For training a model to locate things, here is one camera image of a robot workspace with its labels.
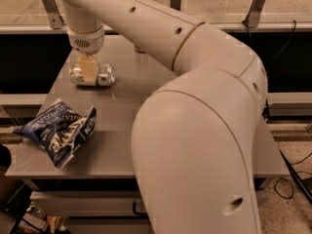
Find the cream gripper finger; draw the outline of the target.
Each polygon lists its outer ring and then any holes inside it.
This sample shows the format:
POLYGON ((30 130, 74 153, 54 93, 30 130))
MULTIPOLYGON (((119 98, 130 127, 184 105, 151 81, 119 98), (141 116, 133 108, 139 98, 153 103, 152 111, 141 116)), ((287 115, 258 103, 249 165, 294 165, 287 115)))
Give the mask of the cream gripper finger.
POLYGON ((93 55, 81 55, 77 59, 77 63, 84 76, 85 82, 95 83, 97 78, 98 60, 93 55))

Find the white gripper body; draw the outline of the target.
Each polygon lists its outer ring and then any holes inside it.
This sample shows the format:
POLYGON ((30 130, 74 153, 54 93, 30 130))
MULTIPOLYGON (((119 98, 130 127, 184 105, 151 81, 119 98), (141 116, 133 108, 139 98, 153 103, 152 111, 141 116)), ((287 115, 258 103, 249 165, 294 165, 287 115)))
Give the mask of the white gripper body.
POLYGON ((95 55, 103 46, 104 30, 102 26, 91 33, 77 33, 68 28, 67 34, 71 47, 79 53, 95 55))

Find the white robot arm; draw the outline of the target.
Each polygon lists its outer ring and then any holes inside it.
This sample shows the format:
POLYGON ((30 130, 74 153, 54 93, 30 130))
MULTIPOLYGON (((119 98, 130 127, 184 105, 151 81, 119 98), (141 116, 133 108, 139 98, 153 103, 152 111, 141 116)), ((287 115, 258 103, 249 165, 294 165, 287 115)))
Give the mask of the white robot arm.
POLYGON ((261 234, 253 152, 267 78, 256 53, 152 0, 63 1, 176 76, 143 103, 132 131, 136 179, 154 233, 261 234))

